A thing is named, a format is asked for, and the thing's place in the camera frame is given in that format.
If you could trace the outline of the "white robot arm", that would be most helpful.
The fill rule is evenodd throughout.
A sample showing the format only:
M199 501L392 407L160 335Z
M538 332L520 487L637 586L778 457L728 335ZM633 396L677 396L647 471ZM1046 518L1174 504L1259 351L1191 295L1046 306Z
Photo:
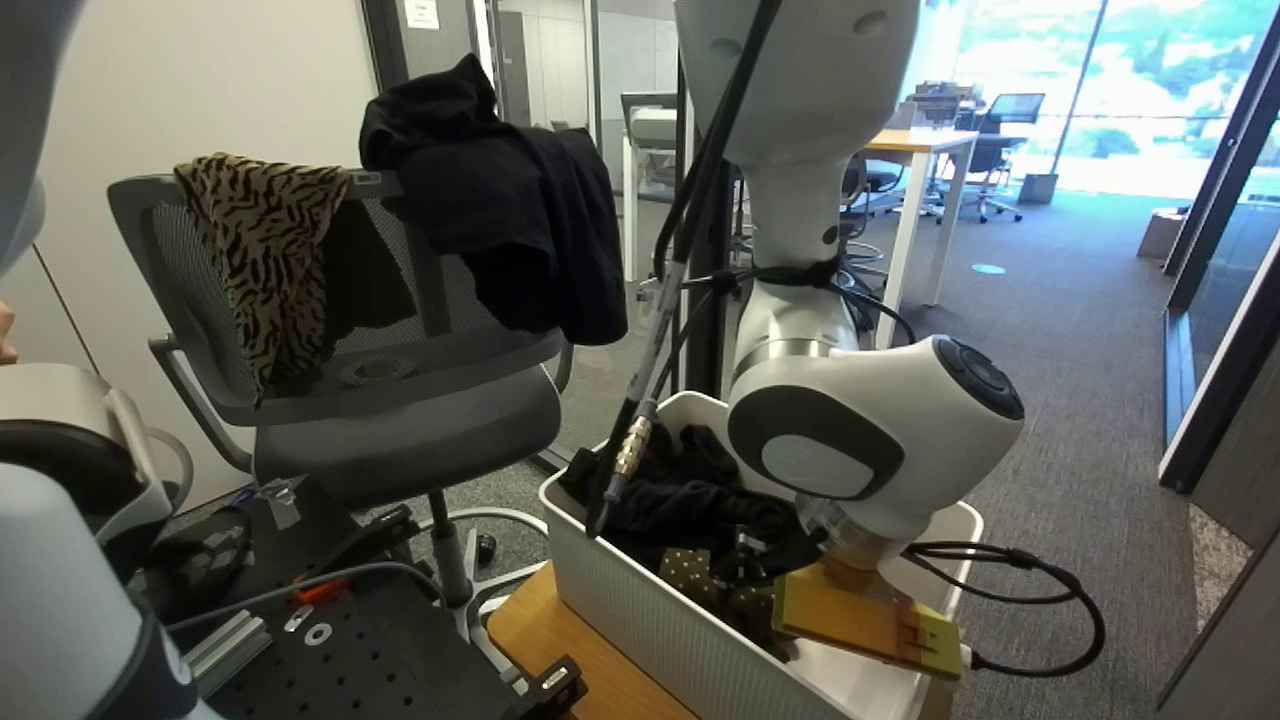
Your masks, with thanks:
M920 0L677 0L708 151L751 211L728 445L787 501L879 542L920 538L1025 430L979 349L944 332L867 349L833 289L845 169L898 106L914 29Z

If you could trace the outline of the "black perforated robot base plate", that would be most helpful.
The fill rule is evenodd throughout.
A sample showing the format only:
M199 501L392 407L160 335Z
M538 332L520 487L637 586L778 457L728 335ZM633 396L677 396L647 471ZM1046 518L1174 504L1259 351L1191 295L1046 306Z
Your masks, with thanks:
M288 631L266 605L266 649L213 708L223 720L557 720L577 673L501 673L414 580L351 580Z

